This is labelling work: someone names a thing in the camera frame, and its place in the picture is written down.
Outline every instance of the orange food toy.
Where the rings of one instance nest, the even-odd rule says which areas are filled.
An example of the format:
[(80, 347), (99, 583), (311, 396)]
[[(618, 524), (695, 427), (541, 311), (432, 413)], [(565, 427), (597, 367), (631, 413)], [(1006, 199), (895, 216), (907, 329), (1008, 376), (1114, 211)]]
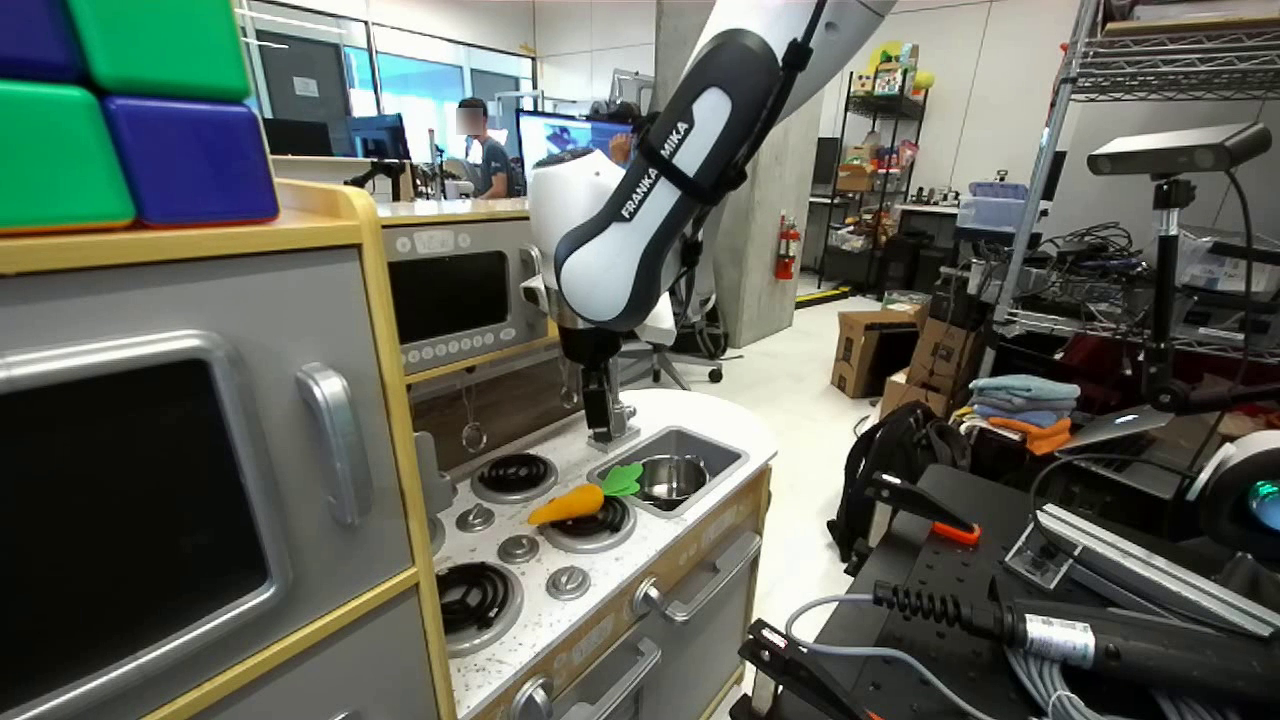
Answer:
[(543, 499), (541, 507), (529, 511), (534, 526), (576, 518), (576, 516), (597, 516), (606, 507), (606, 487), (599, 482), (576, 482), (565, 494)]

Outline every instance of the oven window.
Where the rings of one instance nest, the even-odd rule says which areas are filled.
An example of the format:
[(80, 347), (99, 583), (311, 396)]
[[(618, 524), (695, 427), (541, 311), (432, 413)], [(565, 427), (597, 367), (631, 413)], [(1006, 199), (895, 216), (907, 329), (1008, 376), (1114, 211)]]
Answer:
[(0, 713), (270, 578), (206, 361), (0, 396)]
[(400, 342), (507, 321), (507, 253), (392, 262)]

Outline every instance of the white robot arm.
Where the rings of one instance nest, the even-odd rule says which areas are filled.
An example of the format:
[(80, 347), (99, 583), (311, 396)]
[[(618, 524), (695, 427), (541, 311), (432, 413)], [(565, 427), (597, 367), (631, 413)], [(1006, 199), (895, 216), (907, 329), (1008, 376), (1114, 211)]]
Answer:
[(618, 416), (610, 356), (670, 290), (676, 241), (702, 232), (707, 211), (740, 186), (772, 123), (843, 70), (893, 2), (717, 0), (676, 97), (638, 139), (624, 177), (618, 180), (592, 159), (555, 168), (562, 177), (610, 180), (606, 204), (590, 186), (554, 194), (534, 186), (534, 219), (543, 235), (583, 204), (597, 209), (565, 235), (555, 232), (548, 253), (562, 340), (590, 371), (590, 424), (599, 440), (618, 432), (618, 419), (610, 424)]

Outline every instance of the person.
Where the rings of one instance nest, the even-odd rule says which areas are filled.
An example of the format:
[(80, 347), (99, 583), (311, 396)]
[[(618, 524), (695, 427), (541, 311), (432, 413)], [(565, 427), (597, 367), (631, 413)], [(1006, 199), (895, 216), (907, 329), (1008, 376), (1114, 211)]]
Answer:
[(481, 199), (500, 199), (500, 194), (526, 194), (519, 168), (505, 152), (500, 139), (490, 135), (490, 105), (481, 97), (470, 97), (457, 105), (457, 114), (465, 121), (470, 139), (481, 142)]

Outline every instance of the plastic container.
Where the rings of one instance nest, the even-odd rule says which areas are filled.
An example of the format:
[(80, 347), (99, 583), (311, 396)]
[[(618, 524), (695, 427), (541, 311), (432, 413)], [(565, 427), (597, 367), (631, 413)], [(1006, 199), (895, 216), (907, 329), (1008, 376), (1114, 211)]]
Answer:
[(0, 0), (0, 74), (77, 74), (77, 33), (57, 0)]
[(1032, 190), (1025, 184), (969, 184), (955, 226), (1016, 235), (1029, 211), (1029, 194)]
[(280, 211), (245, 105), (114, 97), (104, 109), (141, 222), (261, 222)]
[(67, 0), (104, 97), (245, 100), (234, 0)]
[(132, 194), (95, 97), (0, 79), (0, 232), (122, 226)]

